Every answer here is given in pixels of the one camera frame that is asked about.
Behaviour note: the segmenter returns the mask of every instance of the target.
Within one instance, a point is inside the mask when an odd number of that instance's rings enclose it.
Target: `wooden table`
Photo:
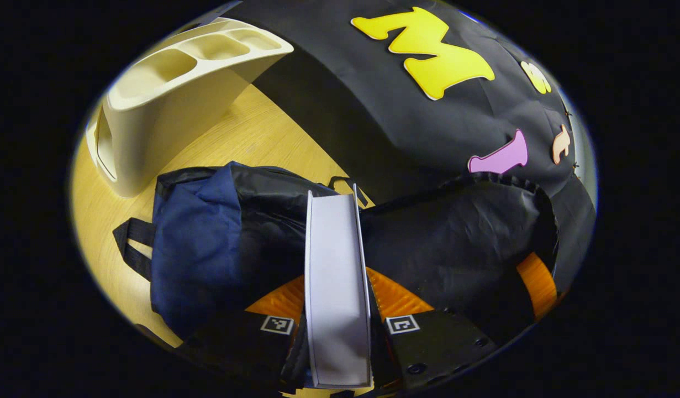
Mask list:
[[[323,184],[332,176],[347,176],[300,126],[252,85],[216,126],[181,151],[161,174],[183,167],[223,166],[232,160],[248,166],[280,166]],[[130,322],[142,324],[177,347],[182,340],[151,310],[150,282],[123,262],[112,234],[129,217],[151,220],[155,179],[138,196],[117,196],[95,169],[83,134],[70,183],[72,219],[80,249],[99,287]],[[352,192],[345,183],[336,188],[343,194]],[[304,389],[286,396],[320,397],[334,391],[339,390]]]

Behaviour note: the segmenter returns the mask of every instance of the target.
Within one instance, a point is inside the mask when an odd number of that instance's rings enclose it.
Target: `desk organizer compartment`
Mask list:
[[[239,94],[293,51],[276,35],[237,20],[164,40],[124,71],[86,128],[100,174],[119,196],[132,197],[209,128]]]

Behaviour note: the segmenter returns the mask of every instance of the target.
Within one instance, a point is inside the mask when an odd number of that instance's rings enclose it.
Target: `black strap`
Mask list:
[[[350,188],[352,188],[352,185],[356,184],[355,180],[351,179],[350,177],[334,176],[330,178],[328,188],[335,189],[335,181],[345,181],[347,185],[350,186]],[[357,199],[362,202],[362,206],[367,206],[368,201],[365,198],[365,195],[362,194],[362,190],[360,190],[359,187],[357,187]]]
[[[133,217],[113,230],[123,262],[148,281],[151,280],[151,260],[128,244],[128,239],[153,247],[155,232],[155,225]]]

